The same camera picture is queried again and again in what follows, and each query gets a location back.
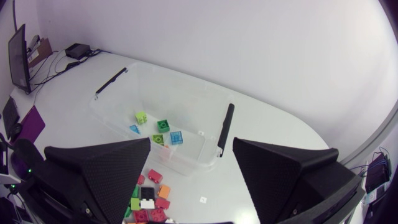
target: blue transparent block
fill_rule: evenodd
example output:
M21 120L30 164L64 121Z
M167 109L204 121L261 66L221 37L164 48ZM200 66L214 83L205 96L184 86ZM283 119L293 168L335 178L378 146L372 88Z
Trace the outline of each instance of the blue transparent block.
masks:
M175 131L170 133L172 144L182 144L182 133L181 131Z
M130 126L131 131L134 131L137 134L141 134L141 132L139 132L139 129L137 127L137 125L133 124L132 126Z

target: lime green block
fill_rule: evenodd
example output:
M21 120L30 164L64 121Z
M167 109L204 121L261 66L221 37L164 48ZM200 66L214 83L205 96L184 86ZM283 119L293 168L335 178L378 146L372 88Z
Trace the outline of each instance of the lime green block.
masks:
M131 197L138 198L138 191L139 191L139 187L138 187L138 185L136 185L136 188L132 192L132 196Z
M139 198L131 198L131 210L141 210L141 207L139 206Z
M163 142L163 134L154 134L152 135L152 140L161 146L164 146Z
M128 218L128 217L130 216L130 214L131 214L131 208L130 208L130 207L127 207L127 210L126 210L126 212L124 213L124 217L125 217L125 218Z
M136 118L138 124L144 124L145 122L147 122L147 115L143 111L136 113Z

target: small white piece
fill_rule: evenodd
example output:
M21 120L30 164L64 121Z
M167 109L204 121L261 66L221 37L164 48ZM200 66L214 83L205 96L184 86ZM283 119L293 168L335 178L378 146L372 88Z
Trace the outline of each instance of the small white piece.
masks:
M199 202L201 202L201 203L206 203L206 201L207 201L207 198L205 198L205 197L200 197L200 199L199 199Z
M177 223L178 224L178 222L174 221L172 218L168 218L165 223Z
M143 199L141 200L140 206L142 209L155 209L155 202L152 199Z

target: black handle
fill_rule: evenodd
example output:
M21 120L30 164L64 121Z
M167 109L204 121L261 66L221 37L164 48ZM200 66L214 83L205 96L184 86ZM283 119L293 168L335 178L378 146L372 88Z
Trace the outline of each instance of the black handle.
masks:
M122 70L120 70L116 75L114 75L110 80L108 80L103 86L101 86L101 88L99 88L99 90L97 90L95 92L95 95L98 95L99 93L101 93L109 84L114 82L118 78L118 76L120 76L120 74L122 74L126 70L127 70L126 67L124 67Z
M229 127L231 126L232 116L234 115L234 110L235 110L235 105L230 103L228 106L228 111L226 112L226 115L225 115L224 122L223 122L223 129L221 130L220 138L218 139L218 144L217 144L217 146L222 149L221 153L220 153L220 157L223 157L223 154L224 154L224 147L225 147L226 139L228 137Z

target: green block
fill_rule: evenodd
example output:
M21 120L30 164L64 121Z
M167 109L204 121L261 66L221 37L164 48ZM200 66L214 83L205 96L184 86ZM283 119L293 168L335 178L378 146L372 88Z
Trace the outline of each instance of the green block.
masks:
M156 142L157 144L160 144L160 145L164 146L163 134L154 134L154 135L152 135L152 140L154 142Z
M144 124L145 122L147 122L147 115L143 111L136 113L136 118L138 124Z
M132 192L132 196L131 197L138 198L138 191L139 191L139 187L138 187L138 185L136 185L136 188Z
M127 207L127 210L126 210L126 212L124 213L124 217L125 217L125 218L128 218L128 217L130 216L130 214L131 214L131 208L130 208L130 207Z
M170 131L170 126L169 126L167 120L158 121L157 122L157 129L159 129L160 133L165 133L167 131Z
M139 206L139 198L131 198L131 210L139 211L141 207Z

